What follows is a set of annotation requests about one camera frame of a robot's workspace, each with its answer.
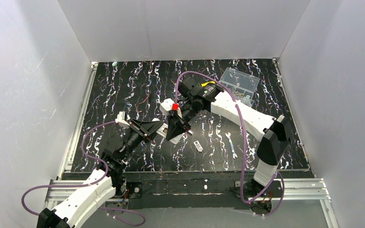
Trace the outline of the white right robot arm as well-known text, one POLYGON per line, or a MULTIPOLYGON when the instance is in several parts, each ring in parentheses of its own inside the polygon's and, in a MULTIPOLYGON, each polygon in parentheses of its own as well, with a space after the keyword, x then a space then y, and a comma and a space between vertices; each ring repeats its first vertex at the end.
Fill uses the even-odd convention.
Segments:
POLYGON ((186 99, 183 105, 172 99, 165 99, 160 104, 168 121, 165 139, 178 142, 183 133, 191 130, 191 119, 203 110, 241 126, 259 141, 256 150, 259 162, 251 182, 241 182, 240 195, 260 194, 275 178, 278 164, 291 143, 288 118, 283 115, 274 118, 252 109, 236 100, 225 86, 217 82, 201 84, 189 77, 179 83, 178 92, 186 99))

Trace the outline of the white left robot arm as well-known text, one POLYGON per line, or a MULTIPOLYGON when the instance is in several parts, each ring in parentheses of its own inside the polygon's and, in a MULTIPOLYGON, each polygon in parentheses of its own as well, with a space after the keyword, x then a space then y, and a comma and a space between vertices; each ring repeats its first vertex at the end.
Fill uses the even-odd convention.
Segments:
POLYGON ((139 189, 138 185, 128 184, 123 171, 137 146, 158 135, 166 137, 167 125, 158 119, 150 122, 116 120, 115 123, 125 128, 125 134, 109 136, 100 165, 63 202, 38 214, 38 228, 79 228, 108 199, 116 197, 124 202, 136 196, 134 189, 139 189))

